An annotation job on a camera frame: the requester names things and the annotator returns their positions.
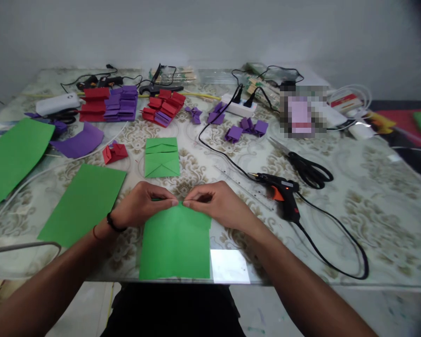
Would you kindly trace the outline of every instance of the forearm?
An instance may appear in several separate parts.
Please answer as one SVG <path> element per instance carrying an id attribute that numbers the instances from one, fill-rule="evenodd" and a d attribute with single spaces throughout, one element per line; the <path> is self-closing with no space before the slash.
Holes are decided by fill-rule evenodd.
<path id="1" fill-rule="evenodd" d="M 330 286 L 256 221 L 249 233 L 251 246 L 303 335 L 376 336 Z"/>
<path id="2" fill-rule="evenodd" d="M 0 336 L 44 336 L 117 238 L 105 220 L 0 306 Z"/>

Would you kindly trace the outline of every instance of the white wall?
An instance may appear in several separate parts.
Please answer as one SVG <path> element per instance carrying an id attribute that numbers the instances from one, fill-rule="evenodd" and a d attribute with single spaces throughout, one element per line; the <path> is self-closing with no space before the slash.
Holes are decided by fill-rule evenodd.
<path id="1" fill-rule="evenodd" d="M 1 0 L 0 99 L 41 68 L 309 64 L 335 86 L 421 99 L 410 0 Z"/>

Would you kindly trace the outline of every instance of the clear ruler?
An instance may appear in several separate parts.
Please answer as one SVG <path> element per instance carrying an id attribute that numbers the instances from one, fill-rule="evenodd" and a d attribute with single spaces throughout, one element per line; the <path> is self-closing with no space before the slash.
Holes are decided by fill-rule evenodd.
<path id="1" fill-rule="evenodd" d="M 229 180 L 231 180 L 233 183 L 238 185 L 238 187 L 244 191 L 247 195 L 249 195 L 252 199 L 256 200 L 259 204 L 264 206 L 269 211 L 274 211 L 276 208 L 276 202 L 268 198 L 264 192 L 261 191 L 261 185 L 255 182 L 248 182 L 247 180 L 244 180 L 243 182 L 234 179 L 230 176 L 231 171 L 227 169 L 221 169 L 217 165 L 214 165 L 214 167 L 220 171 L 224 176 L 226 176 Z"/>

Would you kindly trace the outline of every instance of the black wristband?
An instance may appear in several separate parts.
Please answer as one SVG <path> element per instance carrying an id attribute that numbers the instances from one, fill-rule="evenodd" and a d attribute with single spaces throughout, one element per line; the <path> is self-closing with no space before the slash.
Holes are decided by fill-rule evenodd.
<path id="1" fill-rule="evenodd" d="M 125 227 L 125 228 L 117 228 L 114 225 L 114 222 L 111 219 L 111 212 L 109 212 L 108 215 L 106 215 L 106 219 L 108 220 L 108 224 L 111 226 L 111 228 L 113 230 L 115 230 L 116 232 L 119 232 L 119 233 L 124 232 L 126 230 L 126 228 L 127 228 L 127 227 Z"/>

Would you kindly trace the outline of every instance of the green paper sheet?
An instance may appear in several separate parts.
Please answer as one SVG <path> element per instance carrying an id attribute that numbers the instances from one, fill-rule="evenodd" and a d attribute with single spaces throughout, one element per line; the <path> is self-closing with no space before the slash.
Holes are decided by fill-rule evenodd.
<path id="1" fill-rule="evenodd" d="M 180 203 L 145 224 L 140 280 L 210 278 L 211 218 Z"/>
<path id="2" fill-rule="evenodd" d="M 145 147 L 145 178 L 181 175 L 176 138 L 150 138 Z"/>
<path id="3" fill-rule="evenodd" d="M 54 130 L 54 125 L 25 118 L 0 137 L 0 202 L 41 159 Z"/>
<path id="4" fill-rule="evenodd" d="M 125 175 L 83 164 L 37 238 L 71 247 L 111 211 Z"/>

